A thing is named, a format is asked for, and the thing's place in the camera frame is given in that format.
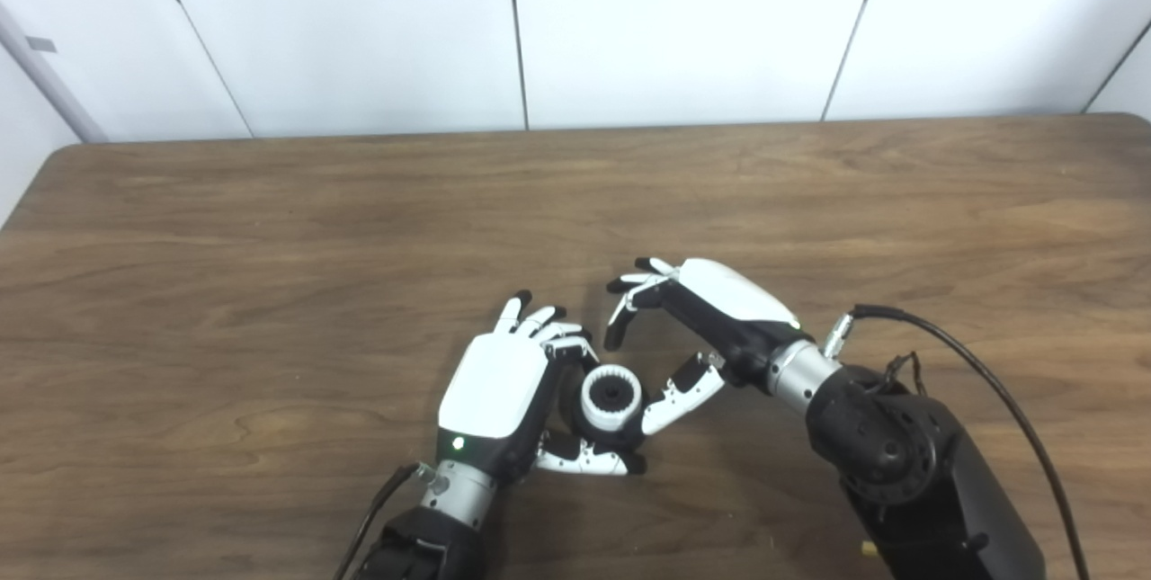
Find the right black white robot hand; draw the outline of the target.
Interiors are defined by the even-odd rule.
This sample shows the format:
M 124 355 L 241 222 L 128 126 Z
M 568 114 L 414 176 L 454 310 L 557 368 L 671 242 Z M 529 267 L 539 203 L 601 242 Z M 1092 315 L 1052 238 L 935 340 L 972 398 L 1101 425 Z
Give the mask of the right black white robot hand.
M 622 348 L 628 322 L 641 310 L 665 310 L 703 339 L 722 362 L 691 356 L 640 419 L 655 435 L 721 391 L 724 384 L 754 387 L 806 415 L 820 384 L 837 364 L 824 359 L 793 311 L 727 265 L 687 259 L 674 267 L 655 257 L 637 259 L 638 270 L 609 281 L 620 302 L 609 318 L 603 348 Z

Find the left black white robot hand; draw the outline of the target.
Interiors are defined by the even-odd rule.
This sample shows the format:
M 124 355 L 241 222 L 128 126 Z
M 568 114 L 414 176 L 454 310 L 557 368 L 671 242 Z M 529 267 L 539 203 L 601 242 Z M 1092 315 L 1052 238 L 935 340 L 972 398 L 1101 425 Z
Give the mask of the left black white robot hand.
M 529 290 L 506 300 L 488 333 L 474 335 L 440 403 L 436 460 L 501 484 L 531 470 L 571 475 L 642 475 L 648 461 L 628 437 L 645 391 L 616 364 L 601 362 L 566 310 L 531 310 Z M 608 380 L 607 407 L 592 388 Z M 604 422 L 618 415 L 622 425 Z

